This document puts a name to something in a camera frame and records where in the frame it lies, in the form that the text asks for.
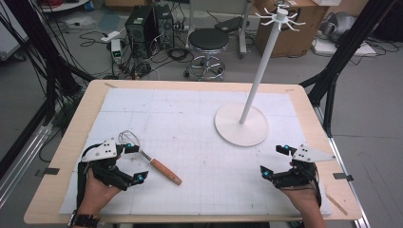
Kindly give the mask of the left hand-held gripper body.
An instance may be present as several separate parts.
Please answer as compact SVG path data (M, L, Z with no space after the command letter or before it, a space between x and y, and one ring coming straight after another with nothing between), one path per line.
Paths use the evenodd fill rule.
M82 155L81 164L92 169L94 177L104 185L112 185L126 191L129 187L130 177L119 170L116 161L125 152L124 144L116 144L114 140L93 144Z

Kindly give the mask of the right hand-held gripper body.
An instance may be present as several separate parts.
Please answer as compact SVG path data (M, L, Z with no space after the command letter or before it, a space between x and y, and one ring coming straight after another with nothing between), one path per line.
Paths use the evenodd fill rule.
M316 176L316 162L332 161L335 155L320 151L306 144L296 148L296 153L291 156L292 168L286 172L274 174L276 188L295 187L308 184Z

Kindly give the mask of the whisk with wooden handle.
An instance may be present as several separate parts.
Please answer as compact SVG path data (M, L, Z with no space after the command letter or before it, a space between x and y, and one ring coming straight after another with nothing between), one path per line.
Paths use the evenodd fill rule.
M124 130L123 132L119 133L118 141L120 143L130 143L132 145L137 145L139 147L139 152L149 161L149 163L158 170L161 174L163 174L166 178L173 181L177 185L182 184L182 179L179 178L172 170L166 167L163 163L158 161L155 158L151 158L148 156L144 151L143 147L141 146L141 142L138 137L130 130Z

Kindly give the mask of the white hook rack stand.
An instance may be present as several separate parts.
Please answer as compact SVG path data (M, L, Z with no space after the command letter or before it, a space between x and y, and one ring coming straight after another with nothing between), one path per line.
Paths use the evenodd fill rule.
M264 8L265 15L258 14L260 19L268 19L264 26L272 25L268 41L259 62L259 67L249 91L245 104L227 104L216 113L214 124L220 136L229 143L237 146L255 146L262 143L269 134L269 123L265 115L252 106L255 96L273 49L281 33L281 28L286 25L290 30L297 31L296 26L303 26L304 22L295 22L297 14L289 15L287 9L277 8L275 13Z

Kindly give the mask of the person's right hand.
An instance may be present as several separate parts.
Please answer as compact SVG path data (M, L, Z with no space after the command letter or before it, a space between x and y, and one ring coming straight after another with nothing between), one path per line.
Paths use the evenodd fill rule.
M305 217L320 217L320 206L317 202L317 189L310 183L303 186L281 188L294 207Z

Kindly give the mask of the thin wooden stick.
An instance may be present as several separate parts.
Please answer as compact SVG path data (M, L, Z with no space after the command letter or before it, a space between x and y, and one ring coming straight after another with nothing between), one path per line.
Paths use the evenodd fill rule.
M328 193L326 193L327 199L345 216L348 216L348 212Z

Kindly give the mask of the black wristwatch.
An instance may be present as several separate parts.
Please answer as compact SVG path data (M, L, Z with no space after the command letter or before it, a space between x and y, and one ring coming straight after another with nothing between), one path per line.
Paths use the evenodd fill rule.
M91 214L78 214L74 211L67 224L67 228L72 228L73 226L86 227L86 228L97 228L101 220L95 215Z

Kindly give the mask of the brown cardboard box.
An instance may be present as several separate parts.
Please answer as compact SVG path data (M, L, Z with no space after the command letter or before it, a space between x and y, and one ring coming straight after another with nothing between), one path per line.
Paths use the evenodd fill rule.
M290 16L297 15L292 21L302 23L302 26L291 24L295 30L286 25L281 28L272 57L305 55L329 9L317 5L312 0L254 0L254 7L259 15L266 15L265 10L276 13L278 7L281 7L286 9Z

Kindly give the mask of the large black computer tower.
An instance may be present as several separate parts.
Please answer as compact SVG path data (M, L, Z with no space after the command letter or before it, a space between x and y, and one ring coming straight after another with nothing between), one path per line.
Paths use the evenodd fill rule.
M132 55L147 59L151 56L151 42L157 36L152 6L135 6L125 22L125 30Z

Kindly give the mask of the white metal table leg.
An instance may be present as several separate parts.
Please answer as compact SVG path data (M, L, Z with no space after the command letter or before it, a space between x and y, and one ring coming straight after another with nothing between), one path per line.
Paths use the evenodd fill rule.
M189 0L189 28L186 39L186 48L190 48L190 34L194 31L194 0Z
M242 59L247 53L246 47L246 28L248 22L249 11L252 7L252 0L245 0L244 10L242 13L242 23L238 33L239 41L239 58Z

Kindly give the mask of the grey plastic machine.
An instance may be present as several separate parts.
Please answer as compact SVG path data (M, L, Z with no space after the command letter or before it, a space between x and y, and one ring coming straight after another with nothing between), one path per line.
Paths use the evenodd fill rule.
M355 23L356 18L347 12L330 12L321 23L319 30L321 34L329 40L337 43L340 37L350 30Z

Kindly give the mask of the black round stool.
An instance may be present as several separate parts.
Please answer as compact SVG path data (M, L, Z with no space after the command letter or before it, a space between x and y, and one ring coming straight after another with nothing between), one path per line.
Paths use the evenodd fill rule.
M199 81L219 78L225 71L225 64L217 53L225 51L229 45L228 35L217 28L201 28L192 31L188 36L188 45L201 56L194 58L183 72L184 77L195 75Z

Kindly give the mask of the black bag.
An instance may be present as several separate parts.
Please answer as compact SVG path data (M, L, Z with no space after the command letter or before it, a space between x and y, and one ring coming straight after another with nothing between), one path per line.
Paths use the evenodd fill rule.
M243 23L243 18L241 16L234 17L232 19L217 23L214 28L220 29L225 33L239 31Z

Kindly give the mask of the round white table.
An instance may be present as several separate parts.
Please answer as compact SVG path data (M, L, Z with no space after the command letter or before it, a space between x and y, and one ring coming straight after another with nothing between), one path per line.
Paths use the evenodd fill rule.
M77 2L69 3L67 0L64 0L61 5L55 6L55 7L41 5L40 6L40 11L43 11L43 12L55 12L55 11L71 10L71 9L75 9L75 8L83 6L88 1L89 0L78 0Z

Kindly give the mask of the aluminium rail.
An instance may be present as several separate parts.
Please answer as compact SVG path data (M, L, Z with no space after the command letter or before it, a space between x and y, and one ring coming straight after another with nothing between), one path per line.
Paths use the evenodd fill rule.
M324 191L323 196L327 199L326 193L331 195L347 212L348 216L343 215L328 199L328 204L332 210L332 214L325 217L326 221L348 221L353 228L371 228L364 209L360 203L356 190L354 188L354 180L336 180L333 173L345 173L352 175L346 168L341 158L336 141L333 137L329 137L322 129L324 114L319 107L314 107L313 112L318 122L318 130L320 136L315 147L335 155L332 161L319 161L317 168L319 171L321 189Z
M8 198L23 178L35 157L39 154L41 147L45 144L53 125L41 125L23 143L20 155L11 164L10 170L0 180L0 209L6 204Z

